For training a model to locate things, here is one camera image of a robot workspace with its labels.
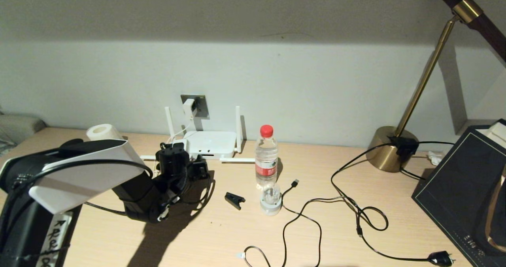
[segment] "wooden desk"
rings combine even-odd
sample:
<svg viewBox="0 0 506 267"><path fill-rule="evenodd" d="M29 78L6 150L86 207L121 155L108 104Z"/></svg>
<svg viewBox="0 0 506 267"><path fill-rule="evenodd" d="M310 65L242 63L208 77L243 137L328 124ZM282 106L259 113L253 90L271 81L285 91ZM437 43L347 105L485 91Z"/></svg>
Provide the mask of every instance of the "wooden desk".
<svg viewBox="0 0 506 267"><path fill-rule="evenodd" d="M125 134L138 154L153 155L165 135ZM69 139L84 138L82 130L46 128L27 139L6 159L60 146ZM247 141L242 157L253 157L254 143ZM336 197L330 176L337 168L363 152L362 148L296 145L281 143L279 157L283 170L278 183L282 191L294 179L299 185L285 198L285 204L299 211L314 197ZM407 169L421 175L425 168L433 168L427 159L414 158ZM127 217L83 206L66 266L246 266L237 253L255 245L264 250L273 267L283 262L282 229L295 215L282 210L269 217L262 214L259 193L255 188L254 168L251 164L221 164L208 161L214 170L215 188L207 206L191 222L190 212L171 211L162 224L144 224ZM411 199L417 181L401 173L377 170L368 162L355 165L336 178L337 185L362 207L375 206L389 217L386 231L374 231L363 224L364 236L379 251L391 256L425 258L431 252L446 250L457 259L454 266L469 267L470 263ZM246 198L238 211L224 200L226 192ZM5 201L1 192L0 202ZM119 209L123 204L112 191L103 193L91 202ZM371 251L357 236L355 216L343 203L312 203L305 214L320 222L323 229L322 267L429 267L428 262L391 260ZM370 215L378 226L381 217ZM287 228L287 266L311 267L318 258L318 227L306 219L299 219ZM266 264L255 250L248 251L254 267Z"/></svg>

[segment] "white tissue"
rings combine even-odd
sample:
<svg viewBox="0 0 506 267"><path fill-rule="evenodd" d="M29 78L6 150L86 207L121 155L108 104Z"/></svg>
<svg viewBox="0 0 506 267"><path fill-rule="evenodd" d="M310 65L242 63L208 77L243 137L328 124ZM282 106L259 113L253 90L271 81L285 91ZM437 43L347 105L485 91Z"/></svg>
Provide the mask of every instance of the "white tissue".
<svg viewBox="0 0 506 267"><path fill-rule="evenodd" d="M430 159L430 163L432 163L432 165L434 166L437 166L441 160L443 159L444 157L444 154L437 154L435 152L431 152L429 150L429 152L427 153L427 158Z"/></svg>

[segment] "black power plug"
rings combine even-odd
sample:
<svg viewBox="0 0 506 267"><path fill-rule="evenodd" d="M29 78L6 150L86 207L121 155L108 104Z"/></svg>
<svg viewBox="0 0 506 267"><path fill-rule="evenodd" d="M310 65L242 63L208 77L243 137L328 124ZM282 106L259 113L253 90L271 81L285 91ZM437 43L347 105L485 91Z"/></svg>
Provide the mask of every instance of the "black power plug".
<svg viewBox="0 0 506 267"><path fill-rule="evenodd" d="M453 262L455 260L451 259L450 257L450 254L448 254L448 252L446 251L439 251L439 252L434 252L434 253L431 253L427 260L436 265L436 266L441 266L441 267L448 267L448 266L452 266L453 265Z"/></svg>

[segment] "black cable connector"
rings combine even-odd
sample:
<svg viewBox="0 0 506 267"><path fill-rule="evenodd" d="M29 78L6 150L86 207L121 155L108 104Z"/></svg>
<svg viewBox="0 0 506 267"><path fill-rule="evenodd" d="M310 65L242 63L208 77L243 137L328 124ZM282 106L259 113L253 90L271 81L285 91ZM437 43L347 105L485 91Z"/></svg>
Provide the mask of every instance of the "black cable connector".
<svg viewBox="0 0 506 267"><path fill-rule="evenodd" d="M436 266L441 266L441 267L448 267L448 266L452 266L453 265L453 262L455 260L451 259L450 257L450 254L448 254L448 252L446 251L439 251L439 252L434 252L434 253L431 253L427 260L436 265Z"/></svg>
<svg viewBox="0 0 506 267"><path fill-rule="evenodd" d="M419 142L416 139L401 136L391 136L389 139L396 146L397 155L399 155L401 162L409 159L418 149Z"/></svg>

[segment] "bottle label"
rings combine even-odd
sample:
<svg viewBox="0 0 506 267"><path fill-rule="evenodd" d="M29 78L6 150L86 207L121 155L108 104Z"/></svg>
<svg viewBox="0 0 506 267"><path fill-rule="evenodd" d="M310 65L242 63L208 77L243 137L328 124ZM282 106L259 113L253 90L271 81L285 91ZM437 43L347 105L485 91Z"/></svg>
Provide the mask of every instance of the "bottle label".
<svg viewBox="0 0 506 267"><path fill-rule="evenodd" d="M278 170L278 161L260 162L257 160L255 161L255 169L259 175L271 176Z"/></svg>

